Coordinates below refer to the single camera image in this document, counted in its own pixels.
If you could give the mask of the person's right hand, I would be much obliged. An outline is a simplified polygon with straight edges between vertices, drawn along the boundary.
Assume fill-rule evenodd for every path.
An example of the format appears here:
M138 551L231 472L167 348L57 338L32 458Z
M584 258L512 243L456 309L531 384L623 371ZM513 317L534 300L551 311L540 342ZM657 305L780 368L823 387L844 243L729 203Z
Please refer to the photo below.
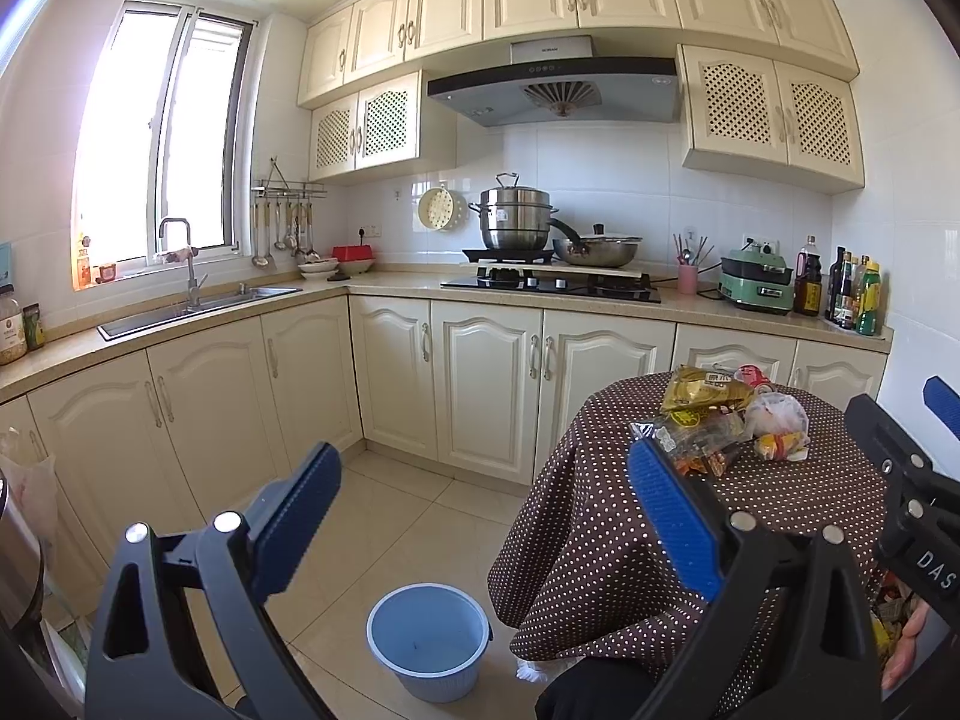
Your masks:
M901 629L900 639L896 642L895 650L885 663L882 673L880 686L884 691L895 689L913 669L918 650L918 637L926 626L930 611L931 608L926 601L919 601L907 624Z

